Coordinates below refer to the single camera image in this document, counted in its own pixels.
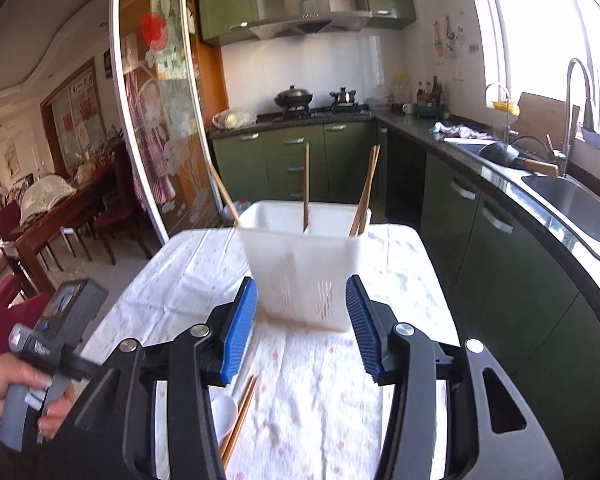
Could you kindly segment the person's left hand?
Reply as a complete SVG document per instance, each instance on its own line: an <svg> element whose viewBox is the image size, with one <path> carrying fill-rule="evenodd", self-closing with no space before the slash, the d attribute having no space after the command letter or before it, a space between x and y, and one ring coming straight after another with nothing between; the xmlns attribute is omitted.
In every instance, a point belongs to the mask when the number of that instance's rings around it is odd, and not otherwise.
<svg viewBox="0 0 600 480"><path fill-rule="evenodd" d="M8 387L22 385L33 389L43 389L50 385L52 378L21 361L12 354L0 355L0 418L3 415ZM38 432L47 440L53 440L65 418L69 414L76 392L69 386L60 398L51 403L38 420Z"/></svg>

